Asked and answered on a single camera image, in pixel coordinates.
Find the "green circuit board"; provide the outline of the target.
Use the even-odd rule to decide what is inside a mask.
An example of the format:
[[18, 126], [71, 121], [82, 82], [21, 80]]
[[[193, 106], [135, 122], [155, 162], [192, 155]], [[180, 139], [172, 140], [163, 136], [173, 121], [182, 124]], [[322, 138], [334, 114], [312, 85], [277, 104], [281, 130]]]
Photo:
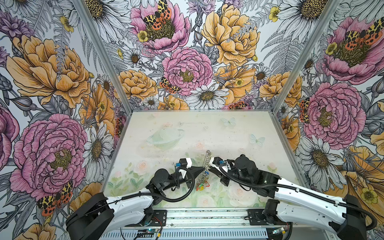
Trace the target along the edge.
[[161, 230], [160, 228], [149, 228], [144, 230], [138, 230], [137, 236], [139, 238], [153, 238], [158, 235], [160, 230]]

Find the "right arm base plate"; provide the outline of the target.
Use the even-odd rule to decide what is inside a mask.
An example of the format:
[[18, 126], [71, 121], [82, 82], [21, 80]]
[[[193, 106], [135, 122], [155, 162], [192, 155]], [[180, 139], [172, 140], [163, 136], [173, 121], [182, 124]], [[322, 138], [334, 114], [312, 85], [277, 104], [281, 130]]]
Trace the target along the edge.
[[249, 221], [251, 226], [286, 226], [288, 224], [265, 209], [248, 209], [244, 220]]

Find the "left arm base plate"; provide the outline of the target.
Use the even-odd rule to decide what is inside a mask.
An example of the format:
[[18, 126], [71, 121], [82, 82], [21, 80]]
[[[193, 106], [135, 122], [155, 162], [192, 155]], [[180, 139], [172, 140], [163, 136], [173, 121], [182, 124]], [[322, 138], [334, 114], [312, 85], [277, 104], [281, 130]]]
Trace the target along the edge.
[[144, 216], [138, 224], [130, 224], [127, 227], [165, 227], [167, 223], [167, 210], [153, 210]]

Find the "aluminium front rail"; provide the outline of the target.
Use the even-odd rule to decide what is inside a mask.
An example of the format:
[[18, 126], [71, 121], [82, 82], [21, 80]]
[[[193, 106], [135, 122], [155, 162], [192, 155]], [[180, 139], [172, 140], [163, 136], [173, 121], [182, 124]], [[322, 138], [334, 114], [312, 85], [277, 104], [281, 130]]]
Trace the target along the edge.
[[[294, 225], [306, 225], [324, 230], [329, 230], [331, 218], [323, 213], [299, 207], [287, 203], [280, 203], [276, 207], [265, 207], [269, 213], [276, 214], [277, 217], [287, 223]], [[251, 226], [249, 221], [244, 220], [248, 209], [169, 209], [167, 223], [163, 228], [213, 228], [213, 227], [242, 227]], [[114, 218], [107, 226], [106, 233], [126, 227], [130, 224], [138, 224], [145, 215], [151, 213], [153, 209], [138, 211], [128, 210], [119, 213], [114, 212]]]

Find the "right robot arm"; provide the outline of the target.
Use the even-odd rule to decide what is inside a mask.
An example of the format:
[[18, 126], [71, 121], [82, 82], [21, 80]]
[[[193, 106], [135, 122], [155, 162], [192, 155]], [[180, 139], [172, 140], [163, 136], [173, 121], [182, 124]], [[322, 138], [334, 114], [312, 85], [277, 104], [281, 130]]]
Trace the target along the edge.
[[298, 223], [326, 230], [341, 240], [365, 240], [367, 232], [378, 224], [376, 217], [364, 210], [356, 197], [341, 198], [299, 186], [258, 169], [244, 154], [235, 160], [211, 158], [209, 167], [223, 185], [234, 182], [268, 199], [263, 210], [249, 214], [250, 223]]

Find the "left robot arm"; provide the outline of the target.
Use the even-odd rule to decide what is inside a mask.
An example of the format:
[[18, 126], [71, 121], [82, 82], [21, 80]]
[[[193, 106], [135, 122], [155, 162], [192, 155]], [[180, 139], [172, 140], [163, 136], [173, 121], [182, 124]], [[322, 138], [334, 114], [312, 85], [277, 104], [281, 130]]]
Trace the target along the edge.
[[[67, 232], [72, 240], [98, 240], [103, 234], [126, 226], [147, 226], [158, 220], [154, 206], [162, 201], [177, 203], [186, 199], [204, 170], [177, 164], [173, 174], [166, 169], [157, 170], [150, 183], [136, 193], [119, 197], [95, 194], [66, 220]], [[166, 197], [165, 190], [176, 189], [181, 184], [189, 188], [183, 196]]]

